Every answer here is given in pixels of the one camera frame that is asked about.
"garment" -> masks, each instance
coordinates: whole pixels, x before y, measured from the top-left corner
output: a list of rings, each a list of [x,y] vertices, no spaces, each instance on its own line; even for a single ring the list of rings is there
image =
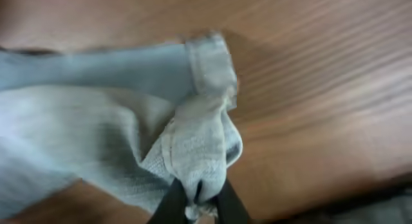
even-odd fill
[[[241,154],[235,106],[218,33],[134,50],[0,52],[0,183],[12,185],[0,188],[0,218],[78,177],[149,212],[178,178],[197,218]]]

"brown wood grain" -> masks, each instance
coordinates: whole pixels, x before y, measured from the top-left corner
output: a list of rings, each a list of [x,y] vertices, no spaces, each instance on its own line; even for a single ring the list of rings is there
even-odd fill
[[[241,81],[230,115],[245,146],[229,179],[254,218],[287,216],[412,170],[412,0],[0,3],[7,48],[119,48],[223,30]],[[88,223],[147,220],[107,196],[84,202],[107,208]]]

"folded fabric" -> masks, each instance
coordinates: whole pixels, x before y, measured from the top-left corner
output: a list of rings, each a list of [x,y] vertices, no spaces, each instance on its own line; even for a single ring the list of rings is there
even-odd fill
[[[241,154],[235,106],[217,33],[135,50],[0,52],[0,218],[80,177],[149,212],[178,178],[196,219]]]

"wooden table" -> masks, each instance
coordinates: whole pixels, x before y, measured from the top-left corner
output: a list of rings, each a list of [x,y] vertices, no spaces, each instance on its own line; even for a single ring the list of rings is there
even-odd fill
[[[6,48],[121,48],[204,29],[223,30],[241,81],[230,115],[245,149],[229,179],[254,218],[412,171],[412,0],[0,0]],[[60,197],[79,198],[58,209]],[[148,219],[84,183],[45,203],[59,221]],[[23,223],[51,218],[44,206]]]

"gray cloth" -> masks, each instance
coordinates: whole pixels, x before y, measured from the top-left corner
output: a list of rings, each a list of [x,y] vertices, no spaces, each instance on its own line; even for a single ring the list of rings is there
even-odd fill
[[[236,76],[218,34],[78,55],[2,52],[0,89],[0,218],[77,177],[149,212],[178,178],[197,218],[241,154],[227,114]]]

